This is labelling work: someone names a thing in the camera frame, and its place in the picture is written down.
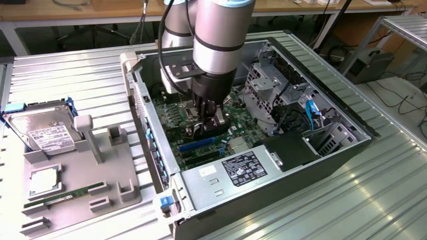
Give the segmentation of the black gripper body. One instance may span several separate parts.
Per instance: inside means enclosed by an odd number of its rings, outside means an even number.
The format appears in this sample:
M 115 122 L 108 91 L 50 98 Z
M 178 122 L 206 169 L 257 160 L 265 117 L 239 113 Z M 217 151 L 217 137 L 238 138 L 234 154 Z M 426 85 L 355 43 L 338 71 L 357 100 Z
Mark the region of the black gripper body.
M 203 102 L 214 102 L 221 105 L 230 95 L 237 69 L 225 74 L 205 73 L 192 77 L 191 91 L 194 103 L 201 106 Z

